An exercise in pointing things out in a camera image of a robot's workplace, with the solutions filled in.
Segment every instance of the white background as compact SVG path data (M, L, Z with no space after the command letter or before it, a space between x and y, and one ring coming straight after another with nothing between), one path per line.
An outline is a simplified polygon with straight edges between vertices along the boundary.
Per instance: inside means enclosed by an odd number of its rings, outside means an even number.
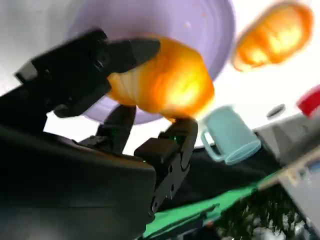
M320 1L306 1L315 17L314 34L309 45L282 65L262 67L248 73L237 72L227 64L214 82L216 96L212 109L232 104L251 128L271 123L266 114L276 105L285 104L286 111L273 121L299 112L296 101L320 83ZM0 0L0 94L18 85L12 73L29 58L64 39L68 28L66 23L75 16L83 2ZM274 0L233 1L237 35L274 3ZM124 153L132 155L139 145L148 138L157 137L169 125L165 119L135 125ZM80 141L94 134L97 126L84 116L59 119L49 114L45 130ZM197 139L196 146L201 145Z

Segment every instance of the red object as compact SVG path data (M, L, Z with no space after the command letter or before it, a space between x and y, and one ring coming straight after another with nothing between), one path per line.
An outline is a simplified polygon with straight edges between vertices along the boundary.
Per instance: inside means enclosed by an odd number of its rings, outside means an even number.
M320 85L303 95L296 104L303 114L310 118L320 107Z

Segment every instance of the black surface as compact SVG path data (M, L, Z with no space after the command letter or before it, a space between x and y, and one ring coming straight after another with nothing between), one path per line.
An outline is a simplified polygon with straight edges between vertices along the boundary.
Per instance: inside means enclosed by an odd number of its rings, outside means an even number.
M0 239L131 240L143 234L155 169L138 157L59 139L0 125Z
M160 211L214 198L262 180L281 169L273 155L260 149L254 156L235 165L215 162L204 148L195 149L190 171L172 201L165 201Z

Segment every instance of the mug handle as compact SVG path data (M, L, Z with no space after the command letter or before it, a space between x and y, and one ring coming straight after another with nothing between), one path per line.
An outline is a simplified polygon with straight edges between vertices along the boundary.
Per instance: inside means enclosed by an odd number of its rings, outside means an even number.
M201 133L201 141L203 142L204 148L206 149L207 153L210 155L210 157L215 161L215 162L222 162L225 157L223 155L217 154L210 146L210 144L208 143L205 133L207 132L207 130L204 130Z

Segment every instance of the gray object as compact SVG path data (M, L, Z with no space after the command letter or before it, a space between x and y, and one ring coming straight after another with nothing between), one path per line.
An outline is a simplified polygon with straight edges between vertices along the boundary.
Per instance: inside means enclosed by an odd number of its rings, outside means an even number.
M266 149L284 165L320 144L320 116L294 115L257 130Z
M286 105L280 104L280 105L274 107L271 111L269 111L268 114L266 115L266 117L267 117L268 119L272 119L272 118L278 117L278 116L281 115L285 110L286 110Z

